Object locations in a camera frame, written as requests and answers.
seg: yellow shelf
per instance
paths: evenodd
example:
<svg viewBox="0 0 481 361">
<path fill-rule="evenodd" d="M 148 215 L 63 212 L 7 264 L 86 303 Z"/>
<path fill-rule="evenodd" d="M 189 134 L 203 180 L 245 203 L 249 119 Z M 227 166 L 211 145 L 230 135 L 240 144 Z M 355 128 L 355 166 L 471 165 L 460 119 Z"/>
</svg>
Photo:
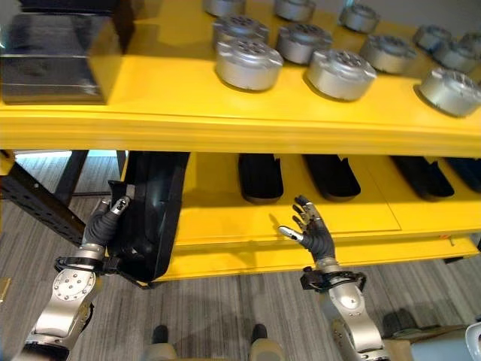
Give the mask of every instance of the yellow shelf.
<svg viewBox="0 0 481 361">
<path fill-rule="evenodd" d="M 336 247 L 337 260 L 346 267 L 475 256 L 478 253 L 467 236 L 451 239 L 407 238 L 392 242 L 342 244 Z M 300 272 L 307 265 L 313 265 L 312 257 L 298 245 L 245 245 L 222 249 L 205 247 L 197 250 L 185 250 L 176 245 L 167 273 L 156 281 L 265 272 Z"/>
<path fill-rule="evenodd" d="M 343 265 L 478 254 L 465 234 L 481 230 L 481 195 L 444 163 L 455 195 L 432 203 L 413 194 L 387 156 L 349 156 L 362 192 L 350 202 L 333 203 L 319 196 L 301 156 L 280 159 L 283 197 L 271 205 L 252 205 L 241 197 L 237 155 L 191 155 L 171 266 L 162 281 L 311 264 L 307 251 L 277 231 L 280 224 L 294 226 L 291 204 L 299 193 L 317 205 Z"/>
<path fill-rule="evenodd" d="M 273 45 L 284 22 L 272 1 L 248 2 L 247 14 L 269 27 Z M 353 103 L 319 97 L 305 68 L 288 63 L 273 89 L 245 93 L 214 73 L 213 20 L 201 0 L 147 0 L 109 105 L 0 104 L 2 148 L 481 155 L 481 110 L 451 118 L 414 93 L 436 66 L 421 51 L 405 77 L 380 75 Z M 336 48 L 357 51 L 365 39 L 332 14 L 318 11 L 313 23 Z M 411 38 L 415 29 L 383 22 L 377 32 Z"/>
</svg>

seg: robotic hand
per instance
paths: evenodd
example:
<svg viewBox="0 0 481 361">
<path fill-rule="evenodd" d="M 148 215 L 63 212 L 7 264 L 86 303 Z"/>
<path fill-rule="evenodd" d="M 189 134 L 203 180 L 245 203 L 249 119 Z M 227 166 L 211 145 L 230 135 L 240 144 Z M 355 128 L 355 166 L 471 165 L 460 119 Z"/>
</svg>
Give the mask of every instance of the robotic hand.
<svg viewBox="0 0 481 361">
<path fill-rule="evenodd" d="M 302 244 L 313 255 L 317 270 L 304 269 L 305 290 L 321 295 L 322 311 L 328 318 L 334 341 L 346 361 L 389 360 L 381 335 L 365 308 L 363 274 L 343 272 L 335 259 L 334 242 L 316 206 L 303 196 L 295 198 L 294 211 L 302 220 L 293 220 L 302 234 L 286 226 L 279 231 Z"/>
<path fill-rule="evenodd" d="M 92 317 L 92 301 L 101 289 L 105 248 L 129 201 L 122 197 L 110 208 L 110 201 L 102 199 L 86 225 L 75 257 L 57 260 L 57 268 L 62 270 L 53 281 L 50 301 L 15 361 L 67 360 Z"/>
</svg>

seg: metal box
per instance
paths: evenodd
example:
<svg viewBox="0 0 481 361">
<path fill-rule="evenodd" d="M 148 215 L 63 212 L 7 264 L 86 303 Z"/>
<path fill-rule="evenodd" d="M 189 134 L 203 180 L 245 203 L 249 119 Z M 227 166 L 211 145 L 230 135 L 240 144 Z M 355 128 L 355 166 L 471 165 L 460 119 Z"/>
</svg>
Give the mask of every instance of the metal box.
<svg viewBox="0 0 481 361">
<path fill-rule="evenodd" d="M 311 0 L 276 0 L 274 13 L 290 21 L 309 21 L 313 17 L 316 3 Z"/>
<path fill-rule="evenodd" d="M 423 25 L 418 28 L 413 36 L 413 41 L 418 47 L 432 53 L 444 41 L 451 40 L 451 33 L 436 25 Z"/>
<path fill-rule="evenodd" d="M 331 34 L 318 26 L 291 24 L 279 28 L 276 50 L 290 62 L 309 64 L 314 51 L 327 50 L 331 45 Z"/>
<path fill-rule="evenodd" d="M 481 32 L 468 32 L 459 43 L 471 47 L 478 58 L 481 58 Z"/>
<path fill-rule="evenodd" d="M 381 16 L 366 5 L 354 4 L 345 7 L 339 16 L 339 23 L 356 32 L 373 32 Z"/>
<path fill-rule="evenodd" d="M 2 33 L 7 104 L 104 104 L 121 64 L 110 17 L 19 14 Z"/>
<path fill-rule="evenodd" d="M 202 8 L 215 17 L 242 15 L 246 12 L 246 0 L 203 0 Z"/>
<path fill-rule="evenodd" d="M 267 90 L 277 81 L 282 56 L 259 40 L 237 38 L 217 45 L 216 72 L 241 89 Z"/>
<path fill-rule="evenodd" d="M 307 79 L 327 96 L 352 101 L 366 93 L 376 79 L 376 71 L 358 54 L 318 50 L 313 54 Z"/>
<path fill-rule="evenodd" d="M 469 73 L 479 60 L 470 44 L 447 41 L 433 53 L 433 58 L 446 68 Z"/>
<path fill-rule="evenodd" d="M 435 108 L 456 117 L 469 115 L 481 105 L 481 88 L 459 71 L 434 69 L 419 85 L 419 93 Z"/>
<path fill-rule="evenodd" d="M 369 35 L 359 55 L 377 70 L 400 74 L 416 58 L 416 51 L 401 38 L 391 35 Z"/>
<path fill-rule="evenodd" d="M 269 29 L 259 21 L 244 15 L 220 17 L 213 22 L 212 46 L 215 49 L 220 41 L 235 38 L 251 38 L 268 42 Z"/>
</svg>

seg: black shoe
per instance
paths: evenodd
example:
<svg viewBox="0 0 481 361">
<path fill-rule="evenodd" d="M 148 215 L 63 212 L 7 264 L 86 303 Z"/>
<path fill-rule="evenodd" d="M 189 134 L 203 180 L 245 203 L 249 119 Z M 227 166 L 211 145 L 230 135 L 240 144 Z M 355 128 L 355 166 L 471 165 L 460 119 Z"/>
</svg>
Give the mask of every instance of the black shoe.
<svg viewBox="0 0 481 361">
<path fill-rule="evenodd" d="M 166 325 L 157 326 L 152 333 L 153 344 L 167 344 L 168 343 L 168 328 Z"/>
<path fill-rule="evenodd" d="M 255 341 L 259 340 L 260 338 L 267 338 L 268 337 L 268 329 L 262 323 L 257 323 L 254 326 L 253 336 L 250 339 L 250 344 L 253 344 Z"/>
</svg>

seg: metal canister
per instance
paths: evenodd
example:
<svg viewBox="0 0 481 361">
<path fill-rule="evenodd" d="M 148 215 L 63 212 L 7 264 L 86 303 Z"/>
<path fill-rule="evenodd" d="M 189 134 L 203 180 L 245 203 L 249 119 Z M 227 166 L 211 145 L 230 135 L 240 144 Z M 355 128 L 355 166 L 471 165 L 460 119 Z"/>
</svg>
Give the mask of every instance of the metal canister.
<svg viewBox="0 0 481 361">
<path fill-rule="evenodd" d="M 217 44 L 216 72 L 241 89 L 266 90 L 277 81 L 282 56 L 260 40 L 236 38 Z"/>
<path fill-rule="evenodd" d="M 413 41 L 424 50 L 432 53 L 444 41 L 451 40 L 451 33 L 436 25 L 420 26 L 413 36 Z"/>
<path fill-rule="evenodd" d="M 246 12 L 246 0 L 202 0 L 202 8 L 216 17 L 242 15 Z"/>
<path fill-rule="evenodd" d="M 478 64 L 476 53 L 470 44 L 455 41 L 442 43 L 433 53 L 433 58 L 446 68 L 469 73 Z"/>
<path fill-rule="evenodd" d="M 377 70 L 400 74 L 416 58 L 416 51 L 401 38 L 391 35 L 369 35 L 359 55 Z"/>
<path fill-rule="evenodd" d="M 276 0 L 274 13 L 290 21 L 309 21 L 316 3 L 311 0 Z"/>
<path fill-rule="evenodd" d="M 376 71 L 358 54 L 317 50 L 307 70 L 307 79 L 327 96 L 352 101 L 366 93 L 376 79 Z"/>
<path fill-rule="evenodd" d="M 435 108 L 465 117 L 481 105 L 481 87 L 466 74 L 437 68 L 419 85 L 419 93 Z"/>
<path fill-rule="evenodd" d="M 213 22 L 212 46 L 214 49 L 220 41 L 230 41 L 235 38 L 260 39 L 267 43 L 269 29 L 259 21 L 244 15 L 220 17 Z"/>
<path fill-rule="evenodd" d="M 340 24 L 356 32 L 373 32 L 381 16 L 372 8 L 363 4 L 345 7 L 339 16 Z"/>
<path fill-rule="evenodd" d="M 315 50 L 327 50 L 331 45 L 331 34 L 318 26 L 290 24 L 279 28 L 276 50 L 290 62 L 309 64 Z"/>
<path fill-rule="evenodd" d="M 459 43 L 472 47 L 478 58 L 481 58 L 481 32 L 468 32 Z"/>
</svg>

